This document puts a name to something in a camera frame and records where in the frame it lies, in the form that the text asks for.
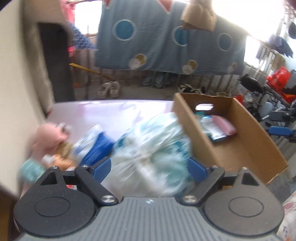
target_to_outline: white wall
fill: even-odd
[[[14,196],[29,138],[43,121],[23,48],[21,2],[0,11],[0,186]]]

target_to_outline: teal cloth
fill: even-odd
[[[96,66],[177,74],[241,75],[248,32],[217,15],[213,32],[183,30],[185,3],[166,11],[156,0],[112,0],[103,6]],[[137,58],[142,54],[142,61]],[[195,68],[189,62],[196,62]]]
[[[36,182],[44,173],[46,172],[46,168],[34,160],[33,158],[29,158],[22,166],[20,170],[20,175],[23,179],[28,182],[34,183]]]

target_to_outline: cardboard box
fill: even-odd
[[[202,103],[213,104],[206,114],[225,117],[236,127],[237,134],[212,143],[194,116],[195,107]],[[263,127],[234,98],[177,93],[173,111],[192,141],[194,157],[206,166],[218,165],[229,172],[247,167],[264,183],[288,166]]]

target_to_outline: white plastic bag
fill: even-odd
[[[160,114],[129,129],[114,145],[103,185],[123,196],[173,196],[191,182],[190,139],[174,113]]]

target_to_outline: plush toy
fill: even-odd
[[[36,131],[36,142],[32,147],[31,157],[21,168],[21,176],[29,182],[35,182],[50,166],[59,166],[62,171],[77,165],[74,161],[63,158],[61,153],[70,153],[72,145],[65,143],[70,136],[70,128],[64,123],[46,123],[41,125]],[[53,162],[44,163],[45,155],[51,155]]]
[[[48,155],[55,155],[58,146],[65,142],[70,136],[66,125],[56,125],[53,123],[46,123],[41,125],[36,131],[36,143],[32,147],[32,158],[36,161]]]

